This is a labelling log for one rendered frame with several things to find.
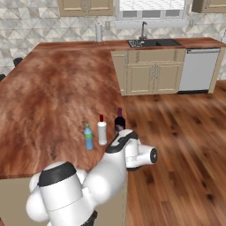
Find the beige wall cupboard run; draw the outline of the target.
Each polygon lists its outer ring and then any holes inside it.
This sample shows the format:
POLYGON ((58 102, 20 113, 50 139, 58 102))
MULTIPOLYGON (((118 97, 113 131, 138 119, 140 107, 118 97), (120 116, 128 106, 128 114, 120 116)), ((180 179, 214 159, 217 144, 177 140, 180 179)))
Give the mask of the beige wall cupboard run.
POLYGON ((58 0, 63 17, 112 16, 113 0, 58 0))

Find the dark wine bottle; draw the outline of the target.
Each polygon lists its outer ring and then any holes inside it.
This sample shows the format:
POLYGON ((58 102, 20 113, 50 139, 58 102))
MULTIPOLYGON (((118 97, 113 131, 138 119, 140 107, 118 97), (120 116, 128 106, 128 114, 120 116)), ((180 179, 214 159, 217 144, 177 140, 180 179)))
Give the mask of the dark wine bottle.
POLYGON ((118 134, 124 129, 125 129, 125 119, 123 118, 123 115, 122 115, 122 109, 118 108, 117 117, 115 119, 115 134, 118 134))

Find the blue water bottle green cap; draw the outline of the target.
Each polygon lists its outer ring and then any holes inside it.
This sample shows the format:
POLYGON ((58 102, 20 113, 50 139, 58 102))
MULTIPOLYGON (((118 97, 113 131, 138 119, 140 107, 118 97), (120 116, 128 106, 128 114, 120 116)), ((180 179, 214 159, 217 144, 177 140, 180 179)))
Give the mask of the blue water bottle green cap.
POLYGON ((85 144, 87 150, 92 150, 94 148, 94 142, 93 142, 93 132, 90 128, 90 124, 85 125, 85 144))

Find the metal tap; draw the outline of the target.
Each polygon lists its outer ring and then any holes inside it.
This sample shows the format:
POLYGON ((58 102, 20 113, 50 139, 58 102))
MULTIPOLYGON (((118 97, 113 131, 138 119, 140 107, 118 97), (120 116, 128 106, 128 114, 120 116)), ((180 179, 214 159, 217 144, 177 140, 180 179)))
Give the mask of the metal tap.
POLYGON ((147 37, 144 35, 145 25, 147 25, 147 22, 143 21, 142 22, 142 27, 141 27, 141 36, 139 37, 140 41, 144 41, 144 40, 147 39, 147 37))

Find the black sink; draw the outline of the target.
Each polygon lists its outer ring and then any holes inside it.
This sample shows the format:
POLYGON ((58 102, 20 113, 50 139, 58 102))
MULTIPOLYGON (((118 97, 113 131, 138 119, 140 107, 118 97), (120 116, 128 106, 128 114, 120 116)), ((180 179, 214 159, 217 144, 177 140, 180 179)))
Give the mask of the black sink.
POLYGON ((180 46, 180 43, 173 39, 155 39, 155 40, 128 40, 127 43, 131 48, 145 48, 145 47, 157 47, 157 46, 180 46))

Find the beige island counter base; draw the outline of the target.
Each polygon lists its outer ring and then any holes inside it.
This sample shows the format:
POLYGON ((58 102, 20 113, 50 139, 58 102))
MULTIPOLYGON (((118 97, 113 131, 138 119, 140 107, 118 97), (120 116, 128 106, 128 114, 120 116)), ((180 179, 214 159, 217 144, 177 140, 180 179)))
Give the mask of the beige island counter base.
MULTIPOLYGON (((34 222, 26 213, 30 194, 29 177, 0 179, 0 218, 4 226, 47 226, 48 221, 34 222)), ((96 208, 94 226, 125 226, 127 183, 107 203, 96 208)))

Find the white window with blinds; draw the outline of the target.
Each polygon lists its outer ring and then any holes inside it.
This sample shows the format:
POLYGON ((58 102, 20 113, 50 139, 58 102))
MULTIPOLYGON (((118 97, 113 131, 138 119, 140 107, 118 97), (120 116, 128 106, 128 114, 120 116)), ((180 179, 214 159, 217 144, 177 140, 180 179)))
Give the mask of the white window with blinds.
POLYGON ((116 29, 185 25, 186 0, 116 0, 116 29))

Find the white bottle red cap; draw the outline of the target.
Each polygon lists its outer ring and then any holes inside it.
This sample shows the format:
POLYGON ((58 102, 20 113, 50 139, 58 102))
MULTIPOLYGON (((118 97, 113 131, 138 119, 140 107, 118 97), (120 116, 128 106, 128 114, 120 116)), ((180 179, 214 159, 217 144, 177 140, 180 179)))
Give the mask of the white bottle red cap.
POLYGON ((103 115, 100 115, 100 121, 97 124, 99 144, 104 146, 107 144, 107 123, 104 121, 103 115))

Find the white paper towel roll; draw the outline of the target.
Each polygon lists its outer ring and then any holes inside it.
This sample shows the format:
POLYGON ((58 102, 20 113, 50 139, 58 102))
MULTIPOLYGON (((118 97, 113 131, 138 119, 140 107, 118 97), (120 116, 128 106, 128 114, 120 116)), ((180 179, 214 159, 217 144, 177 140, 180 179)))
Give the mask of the white paper towel roll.
POLYGON ((102 42, 102 24, 95 25, 96 42, 102 42))

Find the silver dishwasher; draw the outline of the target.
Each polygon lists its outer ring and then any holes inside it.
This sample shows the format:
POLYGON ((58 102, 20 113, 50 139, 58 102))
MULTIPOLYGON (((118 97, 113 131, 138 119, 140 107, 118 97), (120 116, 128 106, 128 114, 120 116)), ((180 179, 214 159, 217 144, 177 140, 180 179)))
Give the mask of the silver dishwasher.
POLYGON ((206 93, 210 88, 220 49, 187 49, 178 92, 206 93))

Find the beige base cupboard run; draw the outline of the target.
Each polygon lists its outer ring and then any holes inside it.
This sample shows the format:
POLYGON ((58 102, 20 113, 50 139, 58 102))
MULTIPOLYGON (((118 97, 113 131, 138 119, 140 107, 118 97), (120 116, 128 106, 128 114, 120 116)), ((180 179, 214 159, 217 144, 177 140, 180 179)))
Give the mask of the beige base cupboard run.
POLYGON ((111 55, 122 95, 178 92, 184 49, 112 51, 111 55))

